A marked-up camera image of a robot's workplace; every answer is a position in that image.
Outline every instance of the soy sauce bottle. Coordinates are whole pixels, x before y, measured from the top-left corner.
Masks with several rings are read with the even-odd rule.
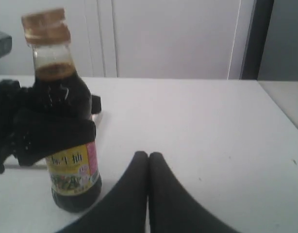
[[[26,41],[33,49],[33,108],[60,117],[92,119],[91,93],[75,69],[64,20],[63,8],[22,17]],[[94,141],[53,154],[46,162],[52,196],[59,207],[79,212],[95,202],[101,177]]]

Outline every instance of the dark liquid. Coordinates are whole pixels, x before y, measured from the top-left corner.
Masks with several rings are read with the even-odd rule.
[[[91,118],[92,97],[73,65],[58,63],[36,70],[35,106],[39,112],[60,117]],[[63,196],[52,189],[55,203],[69,212],[80,212],[90,207],[101,191],[101,177],[85,193]]]

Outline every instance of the bottle label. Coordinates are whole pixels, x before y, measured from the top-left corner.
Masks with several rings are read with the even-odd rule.
[[[64,196],[84,193],[99,177],[95,142],[50,155],[46,162],[52,189]]]

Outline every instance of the bottle neck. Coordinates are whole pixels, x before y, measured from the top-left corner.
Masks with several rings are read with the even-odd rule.
[[[67,44],[33,46],[35,76],[43,81],[54,81],[76,72]]]

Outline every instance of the gold bottle cap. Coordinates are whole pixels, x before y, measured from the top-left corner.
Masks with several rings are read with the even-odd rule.
[[[64,23],[65,11],[57,8],[22,16],[27,43],[54,45],[70,42],[70,32]]]

